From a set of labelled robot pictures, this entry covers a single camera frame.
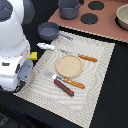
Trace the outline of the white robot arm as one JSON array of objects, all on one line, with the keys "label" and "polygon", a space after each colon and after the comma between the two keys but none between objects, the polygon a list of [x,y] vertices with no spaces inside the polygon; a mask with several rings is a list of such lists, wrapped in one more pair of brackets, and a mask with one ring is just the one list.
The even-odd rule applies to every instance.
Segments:
[{"label": "white robot arm", "polygon": [[33,62],[22,26],[32,21],[31,0],[0,0],[0,90],[16,93],[29,79]]}]

